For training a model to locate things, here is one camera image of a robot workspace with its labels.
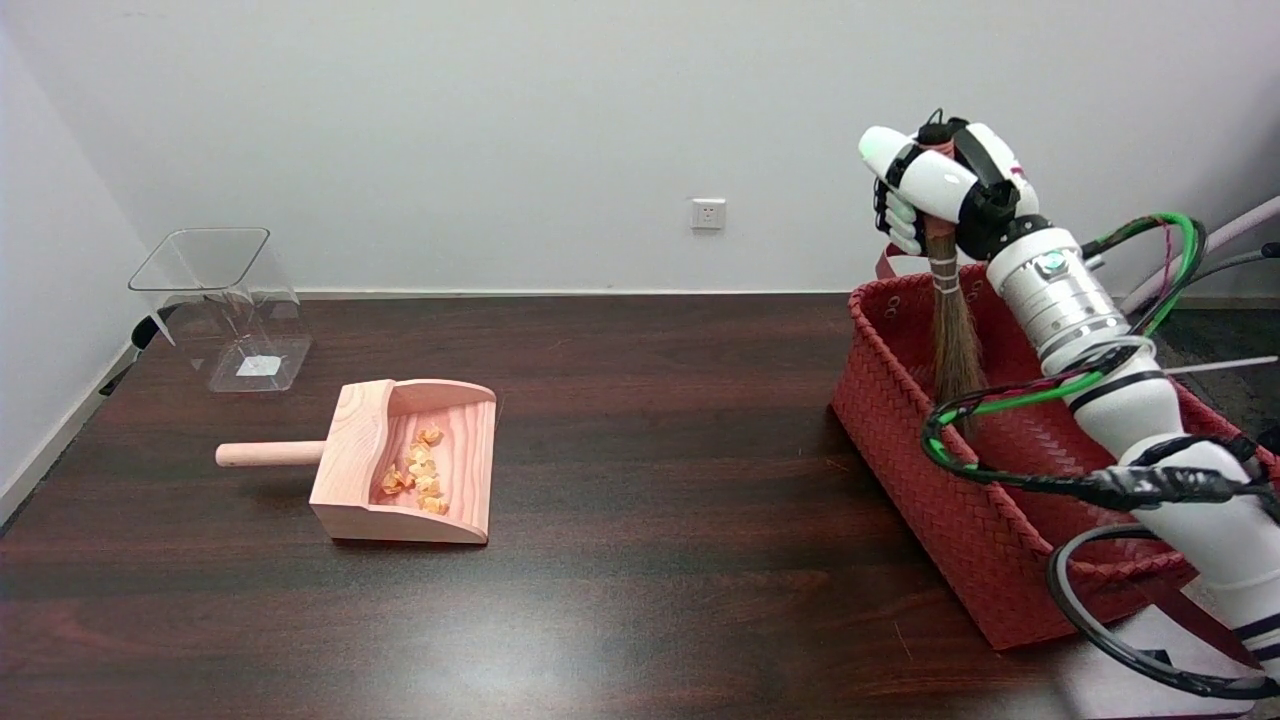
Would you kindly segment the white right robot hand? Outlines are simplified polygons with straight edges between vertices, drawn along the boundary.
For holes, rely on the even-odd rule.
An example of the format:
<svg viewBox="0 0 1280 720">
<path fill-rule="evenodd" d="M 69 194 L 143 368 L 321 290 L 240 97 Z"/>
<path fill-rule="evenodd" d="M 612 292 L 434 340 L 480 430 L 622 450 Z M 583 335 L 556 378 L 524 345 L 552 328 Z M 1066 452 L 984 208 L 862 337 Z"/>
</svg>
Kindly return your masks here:
<svg viewBox="0 0 1280 720">
<path fill-rule="evenodd" d="M 925 254 L 925 224 L 934 220 L 952 225 L 957 249 L 986 263 L 1016 219 L 1041 213 L 1016 154 L 984 123 L 952 117 L 915 135 L 873 126 L 858 151 L 876 177 L 876 228 L 906 255 Z"/>
</svg>

